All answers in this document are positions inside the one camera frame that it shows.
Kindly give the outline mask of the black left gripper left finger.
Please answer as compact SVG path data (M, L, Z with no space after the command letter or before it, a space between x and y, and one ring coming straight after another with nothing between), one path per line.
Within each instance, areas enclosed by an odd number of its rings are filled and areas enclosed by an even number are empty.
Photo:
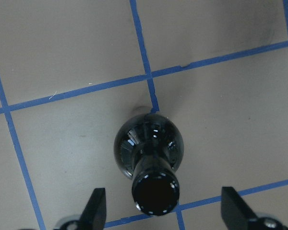
M106 222L105 188L93 190L79 220L78 230L103 230Z

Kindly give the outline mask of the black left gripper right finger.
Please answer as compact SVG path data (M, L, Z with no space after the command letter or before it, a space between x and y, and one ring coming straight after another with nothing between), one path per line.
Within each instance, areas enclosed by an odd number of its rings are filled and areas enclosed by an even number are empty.
M221 189L221 217L228 230L250 230L256 227L258 222L253 210L238 192L229 186Z

